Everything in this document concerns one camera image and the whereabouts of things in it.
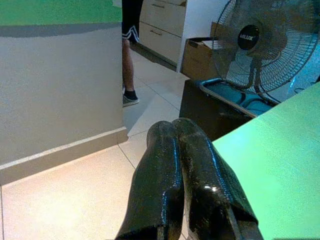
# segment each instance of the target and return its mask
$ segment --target black sock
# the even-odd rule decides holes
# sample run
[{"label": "black sock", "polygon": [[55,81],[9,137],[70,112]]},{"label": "black sock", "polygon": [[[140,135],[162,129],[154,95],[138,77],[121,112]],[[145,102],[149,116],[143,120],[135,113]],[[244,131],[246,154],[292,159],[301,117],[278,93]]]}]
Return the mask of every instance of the black sock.
[{"label": "black sock", "polygon": [[124,91],[124,96],[127,99],[130,99],[130,100],[137,100],[138,99],[138,97],[136,95],[136,91],[127,91],[127,90],[125,90]]}]

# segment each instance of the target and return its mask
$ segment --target drawer handle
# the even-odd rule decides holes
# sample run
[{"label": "drawer handle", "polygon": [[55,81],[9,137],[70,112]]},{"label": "drawer handle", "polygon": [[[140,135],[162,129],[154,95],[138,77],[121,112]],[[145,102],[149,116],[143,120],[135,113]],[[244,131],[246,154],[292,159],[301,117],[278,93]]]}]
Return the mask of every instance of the drawer handle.
[{"label": "drawer handle", "polygon": [[151,4],[152,6],[155,6],[155,7],[158,7],[158,8],[161,8],[161,9],[164,9],[165,8],[165,6],[161,6],[161,5],[157,5],[157,4]]},{"label": "drawer handle", "polygon": [[157,33],[157,32],[155,32],[155,31],[153,31],[153,30],[150,30],[150,33],[154,33],[154,34],[157,34],[157,35],[159,35],[159,36],[162,36],[162,33]]}]

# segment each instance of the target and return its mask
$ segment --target gray sneaker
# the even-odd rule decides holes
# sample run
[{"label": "gray sneaker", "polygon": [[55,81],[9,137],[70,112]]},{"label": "gray sneaker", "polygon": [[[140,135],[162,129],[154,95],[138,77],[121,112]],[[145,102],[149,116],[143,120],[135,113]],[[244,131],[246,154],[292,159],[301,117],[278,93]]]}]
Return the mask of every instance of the gray sneaker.
[{"label": "gray sneaker", "polygon": [[122,106],[123,107],[128,107],[128,106],[135,105],[135,104],[139,103],[139,98],[131,100],[131,99],[127,98],[125,95],[122,95],[122,96],[123,96],[122,97]]}]

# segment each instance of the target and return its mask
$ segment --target green wall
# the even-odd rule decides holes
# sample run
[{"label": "green wall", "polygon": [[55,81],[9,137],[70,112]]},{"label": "green wall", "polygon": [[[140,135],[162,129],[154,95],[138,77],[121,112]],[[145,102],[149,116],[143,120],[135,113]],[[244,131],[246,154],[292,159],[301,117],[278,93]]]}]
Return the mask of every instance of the green wall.
[{"label": "green wall", "polygon": [[1,0],[0,26],[119,23],[112,0]]}]

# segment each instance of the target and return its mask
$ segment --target electric fan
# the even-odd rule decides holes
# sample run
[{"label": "electric fan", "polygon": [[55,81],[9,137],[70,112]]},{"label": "electric fan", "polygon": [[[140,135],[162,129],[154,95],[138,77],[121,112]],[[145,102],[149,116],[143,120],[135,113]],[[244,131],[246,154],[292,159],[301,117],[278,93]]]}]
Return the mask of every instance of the electric fan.
[{"label": "electric fan", "polygon": [[268,92],[291,81],[319,40],[319,0],[230,0],[214,31],[221,80],[271,106]]}]

